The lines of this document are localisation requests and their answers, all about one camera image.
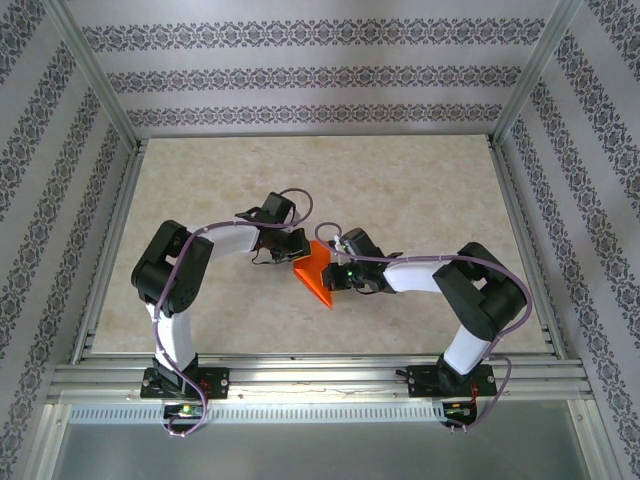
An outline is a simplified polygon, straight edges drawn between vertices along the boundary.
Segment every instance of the black bracket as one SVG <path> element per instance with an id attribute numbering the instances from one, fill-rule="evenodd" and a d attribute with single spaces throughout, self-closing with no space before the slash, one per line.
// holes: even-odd
<path id="1" fill-rule="evenodd" d="M 198 367 L 196 382 L 204 388 L 209 400 L 224 400 L 229 395 L 229 369 L 220 367 Z M 198 393 L 190 388 L 182 393 L 176 385 L 164 381 L 155 368 L 144 371 L 140 398 L 158 400 L 200 401 Z"/>
<path id="2" fill-rule="evenodd" d="M 493 397 L 498 393 L 491 365 L 478 365 L 469 374 L 467 381 L 460 385 L 455 392 L 442 389 L 438 379 L 438 370 L 437 365 L 410 365 L 406 372 L 397 370 L 396 374 L 407 379 L 407 388 L 411 398 L 471 397 L 474 382 L 478 389 L 478 397 Z"/>

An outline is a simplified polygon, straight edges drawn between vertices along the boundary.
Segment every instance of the striped wallpaper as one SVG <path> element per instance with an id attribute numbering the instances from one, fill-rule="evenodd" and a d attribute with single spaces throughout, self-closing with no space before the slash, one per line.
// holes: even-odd
<path id="1" fill-rule="evenodd" d="M 69 6 L 150 137 L 487 133 L 556 1 L 472 3 Z"/>
<path id="2" fill-rule="evenodd" d="M 623 478 L 640 478 L 638 25 L 633 2 L 583 4 L 503 149 Z"/>
<path id="3" fill-rule="evenodd" d="M 127 149 L 36 1 L 0 4 L 0 478 L 68 362 Z"/>

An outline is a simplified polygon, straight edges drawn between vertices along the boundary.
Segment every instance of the orange object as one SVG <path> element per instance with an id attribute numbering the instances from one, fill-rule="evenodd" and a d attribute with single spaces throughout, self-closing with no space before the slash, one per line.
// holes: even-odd
<path id="1" fill-rule="evenodd" d="M 327 307 L 333 306 L 331 292 L 322 284 L 322 271 L 327 268 L 331 254 L 316 240 L 311 240 L 311 255 L 293 261 L 293 273 Z"/>

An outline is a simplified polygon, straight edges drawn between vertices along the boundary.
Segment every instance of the cable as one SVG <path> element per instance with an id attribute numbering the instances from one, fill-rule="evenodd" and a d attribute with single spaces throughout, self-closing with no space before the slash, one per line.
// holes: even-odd
<path id="1" fill-rule="evenodd" d="M 153 338 L 154 338 L 154 341 L 156 343 L 156 350 L 162 356 L 162 358 L 164 358 L 164 360 L 167 362 L 167 364 L 171 367 L 171 370 L 173 370 L 176 373 L 176 375 L 178 375 L 183 381 L 185 381 L 189 386 L 191 386 L 191 388 L 193 388 L 198 393 L 198 396 L 200 397 L 200 401 L 202 402 L 202 416 L 200 417 L 200 419 L 198 420 L 198 422 L 196 424 L 194 424 L 191 428 L 189 428 L 188 430 L 186 430 L 184 432 L 176 432 L 175 430 L 173 430 L 173 428 L 172 428 L 173 422 L 170 420 L 168 426 L 166 426 L 165 429 L 169 432 L 169 435 L 171 435 L 171 436 L 186 437 L 187 435 L 190 435 L 193 432 L 195 432 L 196 430 L 198 430 L 202 426 L 204 421 L 206 420 L 207 411 L 208 411 L 207 396 L 206 396 L 204 390 L 202 388 L 200 388 L 200 386 L 197 383 L 195 383 L 193 380 L 191 380 L 187 375 L 185 375 L 182 372 L 182 370 L 180 370 L 178 365 L 176 365 L 176 363 L 171 359 L 171 357 L 169 355 L 167 355 L 166 350 L 165 350 L 164 346 L 162 345 L 162 341 L 160 340 L 160 334 L 158 333 L 158 323 L 160 322 L 160 312 L 162 311 L 162 307 L 164 306 L 165 302 L 167 301 L 167 297 L 169 296 L 169 292 L 171 291 L 171 287 L 173 286 L 173 282 L 176 279 L 176 275 L 178 274 L 178 270 L 180 269 L 180 265 L 182 265 L 184 257 L 187 254 L 187 250 L 189 250 L 189 247 L 191 246 L 193 241 L 200 234 L 206 233 L 209 230 L 213 230 L 214 228 L 231 227 L 231 226 L 236 226 L 236 225 L 249 225 L 249 226 L 254 226 L 254 227 L 267 227 L 267 228 L 283 229 L 283 228 L 295 227 L 296 225 L 304 222 L 307 218 L 309 218 L 309 216 L 311 215 L 311 212 L 313 211 L 313 197 L 311 197 L 311 194 L 309 192 L 307 192 L 306 190 L 304 190 L 302 188 L 297 188 L 297 187 L 287 188 L 286 190 L 283 190 L 282 192 L 280 192 L 280 195 L 284 195 L 285 193 L 289 193 L 289 192 L 300 192 L 300 193 L 306 195 L 306 197 L 309 199 L 309 210 L 307 210 L 307 213 L 305 213 L 299 220 L 293 219 L 289 223 L 282 223 L 282 224 L 279 224 L 279 223 L 262 223 L 262 222 L 247 222 L 247 221 L 242 221 L 242 220 L 239 220 L 239 221 L 232 220 L 232 221 L 226 221 L 226 222 L 212 223 L 210 225 L 206 225 L 204 227 L 200 227 L 196 231 L 194 231 L 189 236 L 189 238 L 185 242 L 184 246 L 182 247 L 182 250 L 180 250 L 180 253 L 178 254 L 178 257 L 176 258 L 176 262 L 173 265 L 173 268 L 171 269 L 171 273 L 169 274 L 169 278 L 167 279 L 167 283 L 165 283 L 164 288 L 162 289 L 162 293 L 160 294 L 160 298 L 158 298 L 158 302 L 156 303 L 155 308 L 153 310 L 153 318 L 152 318 Z"/>

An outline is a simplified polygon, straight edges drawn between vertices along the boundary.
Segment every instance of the beige tabletop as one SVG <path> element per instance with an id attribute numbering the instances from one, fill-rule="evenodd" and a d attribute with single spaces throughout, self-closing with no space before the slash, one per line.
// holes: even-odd
<path id="1" fill-rule="evenodd" d="M 302 187 L 322 221 L 364 228 L 385 254 L 455 253 L 486 246 L 524 278 L 483 136 L 270 137 L 151 140 L 104 302 L 93 352 L 152 352 L 151 322 L 131 270 L 159 225 L 229 220 L 270 191 Z M 291 194 L 299 210 L 307 203 Z M 325 233 L 329 238 L 333 232 Z M 201 353 L 441 353 L 459 327 L 440 294 L 316 299 L 291 264 L 255 266 L 252 254 L 209 265 L 192 307 Z M 534 315 L 503 352 L 544 352 Z"/>

